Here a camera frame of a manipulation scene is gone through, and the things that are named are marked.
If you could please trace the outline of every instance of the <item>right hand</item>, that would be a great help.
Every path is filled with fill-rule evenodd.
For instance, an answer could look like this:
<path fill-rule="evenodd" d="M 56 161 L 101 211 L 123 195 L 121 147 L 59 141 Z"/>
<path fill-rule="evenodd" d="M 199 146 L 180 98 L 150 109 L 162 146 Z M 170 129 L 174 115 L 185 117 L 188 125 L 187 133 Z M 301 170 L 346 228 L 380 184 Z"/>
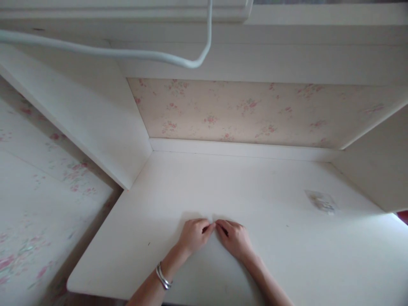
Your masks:
<path fill-rule="evenodd" d="M 215 221 L 218 235 L 224 247 L 239 261 L 255 256 L 247 229 L 239 223 L 227 220 Z"/>

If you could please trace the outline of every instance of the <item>white panel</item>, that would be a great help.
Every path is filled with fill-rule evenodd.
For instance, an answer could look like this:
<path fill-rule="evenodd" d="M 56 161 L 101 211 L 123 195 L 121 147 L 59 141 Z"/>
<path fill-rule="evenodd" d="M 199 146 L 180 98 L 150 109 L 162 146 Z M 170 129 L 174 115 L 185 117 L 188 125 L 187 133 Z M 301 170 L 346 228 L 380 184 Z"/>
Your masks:
<path fill-rule="evenodd" d="M 203 44 L 112 41 L 113 48 L 196 58 Z M 408 84 L 408 48 L 391 46 L 213 44 L 203 65 L 119 60 L 125 77 L 351 85 Z"/>
<path fill-rule="evenodd" d="M 210 142 L 203 140 L 150 138 L 150 143 L 153 151 L 261 157 L 269 159 L 292 159 L 316 162 L 330 162 L 342 154 L 342 151 L 338 150 L 313 147 Z"/>
<path fill-rule="evenodd" d="M 215 0 L 213 20 L 242 22 L 252 0 Z M 30 0 L 0 2 L 0 19 L 125 18 L 135 20 L 194 20 L 207 16 L 206 0 Z"/>
<path fill-rule="evenodd" d="M 332 196 L 317 210 L 304 190 Z M 295 305 L 403 306 L 408 227 L 384 214 L 331 165 L 153 152 L 68 280 L 68 289 L 128 299 L 177 241 L 183 220 L 244 224 L 256 252 Z M 165 301 L 263 305 L 216 234 L 177 273 Z"/>
<path fill-rule="evenodd" d="M 367 134 L 369 131 L 371 131 L 373 128 L 375 128 L 377 125 L 381 124 L 384 122 L 386 119 L 394 115 L 396 112 L 398 112 L 400 109 L 404 108 L 407 103 L 408 103 L 408 87 L 406 88 L 400 88 L 401 91 L 399 91 L 398 98 L 393 103 L 392 107 L 388 110 L 387 113 L 385 113 L 381 118 L 376 118 L 375 116 L 371 116 L 371 119 L 366 122 L 365 124 L 361 125 L 359 128 L 354 129 L 353 133 L 349 135 L 349 137 L 343 139 L 342 145 L 340 146 L 340 150 L 344 150 L 348 148 L 351 144 L 353 144 L 355 141 L 357 141 L 359 138 Z M 396 88 L 393 88 L 393 92 L 397 93 L 398 90 Z"/>
<path fill-rule="evenodd" d="M 408 209 L 408 106 L 347 147 L 333 160 L 386 212 Z"/>
<path fill-rule="evenodd" d="M 250 25 L 408 25 L 408 3 L 255 5 Z"/>
<path fill-rule="evenodd" d="M 0 45 L 0 74 L 123 188 L 152 149 L 112 59 Z"/>
<path fill-rule="evenodd" d="M 120 20 L 3 20 L 0 28 L 28 33 L 70 34 L 138 43 L 205 43 L 206 23 L 141 23 Z M 213 44 L 404 45 L 406 26 L 247 25 L 214 23 Z"/>

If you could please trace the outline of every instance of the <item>desk surface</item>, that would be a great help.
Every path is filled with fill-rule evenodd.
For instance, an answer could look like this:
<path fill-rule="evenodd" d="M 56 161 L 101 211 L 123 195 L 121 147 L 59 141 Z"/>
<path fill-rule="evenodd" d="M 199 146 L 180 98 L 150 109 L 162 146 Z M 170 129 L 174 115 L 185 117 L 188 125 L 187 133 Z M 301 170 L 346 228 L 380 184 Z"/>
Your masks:
<path fill-rule="evenodd" d="M 328 193 L 329 216 L 304 190 Z M 244 224 L 295 305 L 403 306 L 408 227 L 330 164 L 153 152 L 68 280 L 73 292 L 129 299 L 177 241 L 186 219 Z M 174 279 L 166 302 L 258 305 L 259 292 L 214 233 Z"/>

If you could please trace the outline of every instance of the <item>small packet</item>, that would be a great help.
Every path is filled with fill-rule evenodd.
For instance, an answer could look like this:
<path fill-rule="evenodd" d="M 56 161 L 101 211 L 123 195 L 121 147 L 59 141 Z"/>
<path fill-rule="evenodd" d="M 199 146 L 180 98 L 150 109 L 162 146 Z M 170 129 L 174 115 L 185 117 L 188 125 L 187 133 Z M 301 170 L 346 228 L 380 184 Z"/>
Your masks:
<path fill-rule="evenodd" d="M 328 215 L 334 215 L 338 211 L 338 207 L 329 194 L 311 190 L 305 190 L 305 192 L 310 203 L 316 206 L 317 209 L 327 213 Z"/>

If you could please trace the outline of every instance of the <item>bangle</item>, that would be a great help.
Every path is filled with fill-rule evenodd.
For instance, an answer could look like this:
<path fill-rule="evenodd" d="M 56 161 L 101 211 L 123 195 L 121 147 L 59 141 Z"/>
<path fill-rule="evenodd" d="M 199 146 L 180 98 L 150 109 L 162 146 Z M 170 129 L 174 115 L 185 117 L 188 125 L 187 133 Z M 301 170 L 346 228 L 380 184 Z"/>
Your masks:
<path fill-rule="evenodd" d="M 165 290 L 170 289 L 170 288 L 171 288 L 171 284 L 172 284 L 173 282 L 169 283 L 169 282 L 164 278 L 163 273 L 162 273 L 162 262 L 161 262 L 161 261 L 159 262 L 159 264 L 158 264 L 157 267 L 156 267 L 156 274 L 157 274 L 157 276 L 159 277 L 159 280 L 161 281 L 161 283 L 162 283 L 164 289 L 165 289 Z"/>

